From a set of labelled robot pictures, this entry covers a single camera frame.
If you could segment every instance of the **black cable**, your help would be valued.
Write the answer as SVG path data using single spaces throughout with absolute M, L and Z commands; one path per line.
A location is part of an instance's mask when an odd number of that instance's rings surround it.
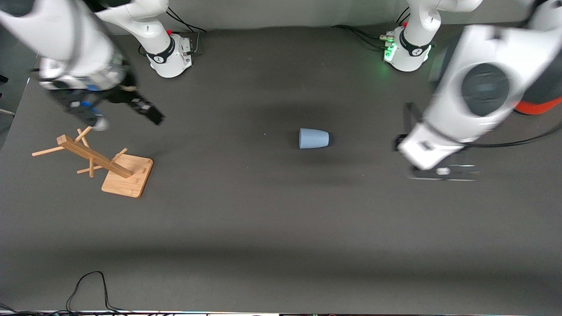
M 174 20 L 176 20 L 176 21 L 182 23 L 183 25 L 187 26 L 191 30 L 191 32 L 194 32 L 192 28 L 201 30 L 205 33 L 207 32 L 207 30 L 205 30 L 205 29 L 198 28 L 197 26 L 186 23 L 181 17 L 179 17 L 179 15 L 174 10 L 172 10 L 172 8 L 168 7 L 168 10 L 170 10 L 170 12 L 172 12 L 175 15 L 175 17 L 174 17 L 169 12 L 166 12 L 169 16 L 171 16 Z
M 404 15 L 404 13 L 406 13 L 406 11 L 408 11 L 410 7 L 407 7 L 404 9 L 404 11 L 402 11 L 402 13 L 400 13 L 400 16 L 396 19 L 396 23 L 398 23 L 398 21 L 400 20 L 400 18 L 402 17 L 402 15 Z
M 333 28 L 339 28 L 339 29 L 346 29 L 351 31 L 352 33 L 354 33 L 355 35 L 357 35 L 357 37 L 359 37 L 359 39 L 361 39 L 363 42 L 365 42 L 367 45 L 376 48 L 376 49 L 381 49 L 381 50 L 385 50 L 386 47 L 385 46 L 378 46 L 375 45 L 373 43 L 371 43 L 370 41 L 368 41 L 366 38 L 363 37 L 363 35 L 365 36 L 370 36 L 371 38 L 379 38 L 378 36 L 374 36 L 371 35 L 369 33 L 363 32 L 358 28 L 354 28 L 353 26 L 349 26 L 349 25 L 334 25 Z
M 353 27 L 353 26 L 350 26 L 350 25 L 338 24 L 338 25 L 334 25 L 333 28 L 339 28 L 339 29 L 346 29 L 346 30 L 350 30 L 350 31 L 355 31 L 355 32 L 358 32 L 358 33 L 360 33 L 360 34 L 366 36 L 366 37 L 373 38 L 373 39 L 379 39 L 379 37 L 378 37 L 377 35 L 369 34 L 369 33 L 365 32 L 365 31 L 362 31 L 362 30 L 360 30 L 360 29 L 358 29 L 358 28 L 355 28 L 355 27 Z
M 140 54 L 141 56 L 146 57 L 146 53 L 141 53 L 141 48 L 144 49 L 144 47 L 142 47 L 142 45 L 139 45 L 139 48 L 137 49 L 137 51 L 139 52 L 139 54 Z
M 197 32 L 197 39 L 195 40 L 195 49 L 192 48 L 191 51 L 189 52 L 190 54 L 195 54 L 199 49 L 199 35 L 201 35 L 201 32 Z
M 189 26 L 189 25 L 187 25 L 186 23 L 184 23 L 184 22 L 178 20 L 175 16 L 173 16 L 173 15 L 170 14 L 169 12 L 166 12 L 166 14 L 169 15 L 172 19 L 176 20 L 177 22 L 180 22 L 181 24 L 187 26 L 187 28 L 191 31 L 191 33 L 195 32 L 195 31 L 191 28 L 191 26 Z
M 362 37 L 361 34 L 356 33 L 356 32 L 354 32 L 354 31 L 352 31 L 352 32 L 353 32 L 355 35 L 357 35 L 357 37 L 359 37 L 359 39 L 362 40 L 363 42 L 365 42 L 367 45 L 369 45 L 369 46 L 371 46 L 371 47 L 373 47 L 373 48 L 376 48 L 376 49 L 380 49 L 380 50 L 382 50 L 382 51 L 384 51 L 384 50 L 386 49 L 385 46 L 378 46 L 378 45 L 375 45 L 375 44 L 371 43 L 370 41 L 368 41 L 366 38 Z
M 406 17 L 404 17 L 404 18 L 402 19 L 402 21 L 400 21 L 400 23 L 398 23 L 398 24 L 399 24 L 399 25 L 402 25 L 402 23 L 403 23 L 404 21 L 406 21 L 406 19 L 407 19 L 408 17 L 410 17 L 410 15 L 411 15 L 411 13 L 408 13 L 408 15 L 406 15 Z
M 82 280 L 83 280 L 85 277 L 89 276 L 90 274 L 94 274 L 94 273 L 99 273 L 99 275 L 102 276 L 102 282 L 103 282 L 103 299 L 104 299 L 105 307 L 106 307 L 108 310 L 112 311 L 112 312 L 115 312 L 115 313 L 118 313 L 118 314 L 122 314 L 122 313 L 121 313 L 120 311 L 118 311 L 118 310 L 124 310 L 124 309 L 114 307 L 114 306 L 112 306 L 112 305 L 109 303 L 109 296 L 108 296 L 108 294 L 107 294 L 107 284 L 106 284 L 106 282 L 105 282 L 105 276 L 103 275 L 103 272 L 101 272 L 101 271 L 92 271 L 92 272 L 86 273 L 85 275 L 83 275 L 83 276 L 78 280 L 78 283 L 76 283 L 76 287 L 74 288 L 74 292 L 72 292 L 72 294 L 71 294 L 71 295 L 69 296 L 69 298 L 66 300 L 66 310 L 67 310 L 68 312 L 72 313 L 72 310 L 70 309 L 70 302 L 72 302 L 72 299 L 74 298 L 74 295 L 76 295 L 76 293 L 78 292 L 78 288 L 80 287 L 80 282 L 82 282 Z
M 9 307 L 8 305 L 6 305 L 6 304 L 4 304 L 4 303 L 0 303 L 0 308 L 5 309 L 5 310 L 9 310 L 9 311 L 11 311 L 11 312 L 13 312 L 13 313 L 18 313 L 18 312 L 16 312 L 15 309 Z
M 480 144 L 480 143 L 462 143 L 457 141 L 456 139 L 450 137 L 449 135 L 446 135 L 444 133 L 442 133 L 440 130 L 438 130 L 435 126 L 433 126 L 432 124 L 427 123 L 426 121 L 423 121 L 422 118 L 422 114 L 420 113 L 420 111 L 418 110 L 418 108 L 415 106 L 414 103 L 409 102 L 406 103 L 404 105 L 408 112 L 411 113 L 413 115 L 413 117 L 415 118 L 415 120 L 418 123 L 423 123 L 424 126 L 426 126 L 429 130 L 431 130 L 433 133 L 439 135 L 440 137 L 445 138 L 446 140 L 453 142 L 453 143 L 457 143 L 459 145 L 463 145 L 463 146 L 467 146 L 467 147 L 475 147 L 475 148 L 503 148 L 503 147 L 513 147 L 513 146 L 520 146 L 520 145 L 525 145 L 525 144 L 529 144 L 532 142 L 536 142 L 537 140 L 541 139 L 541 138 L 545 138 L 547 136 L 550 136 L 560 130 L 562 130 L 562 121 L 560 121 L 560 123 L 558 123 L 557 125 L 555 125 L 553 128 L 551 128 L 550 130 L 537 135 L 535 137 L 531 137 L 531 138 L 527 138 L 527 139 L 522 139 L 521 141 L 515 141 L 515 142 L 508 142 L 508 143 L 496 143 L 496 144 Z

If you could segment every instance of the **gray wall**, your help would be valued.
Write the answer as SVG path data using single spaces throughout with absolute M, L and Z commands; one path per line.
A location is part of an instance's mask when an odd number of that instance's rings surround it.
M 531 2 L 484 0 L 471 13 L 442 12 L 443 23 L 520 21 L 527 15 Z M 170 7 L 187 23 L 205 29 L 258 29 L 389 22 L 398 17 L 407 3 L 404 0 L 170 0 Z M 184 29 L 165 14 L 159 18 L 168 29 Z

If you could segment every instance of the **green indicator light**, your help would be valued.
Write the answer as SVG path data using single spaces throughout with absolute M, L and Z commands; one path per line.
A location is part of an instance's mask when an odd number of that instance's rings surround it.
M 395 52 L 396 52 L 396 43 L 392 43 L 392 45 L 386 49 L 386 53 L 384 54 L 384 60 L 389 62 L 392 61 Z

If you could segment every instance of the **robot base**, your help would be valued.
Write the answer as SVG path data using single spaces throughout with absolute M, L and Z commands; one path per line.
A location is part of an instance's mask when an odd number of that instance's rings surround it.
M 392 31 L 388 31 L 386 34 L 392 35 L 398 39 L 402 30 L 404 30 L 404 27 L 399 26 Z M 391 64 L 399 71 L 410 72 L 420 68 L 423 62 L 427 60 L 430 50 L 431 46 L 419 56 L 410 56 L 408 50 L 402 46 L 399 40 L 396 40 L 385 51 L 384 61 Z
M 171 38 L 175 42 L 175 48 L 174 52 L 168 57 L 165 63 L 158 64 L 147 56 L 150 61 L 150 67 L 164 78 L 179 76 L 185 69 L 193 65 L 193 56 L 190 54 L 191 41 L 189 38 L 183 38 L 177 34 L 172 34 Z

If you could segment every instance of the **blue cup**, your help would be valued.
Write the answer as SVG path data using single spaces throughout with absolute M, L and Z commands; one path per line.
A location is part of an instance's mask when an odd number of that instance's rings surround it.
M 298 148 L 322 148 L 330 144 L 330 134 L 323 130 L 301 128 L 298 136 Z

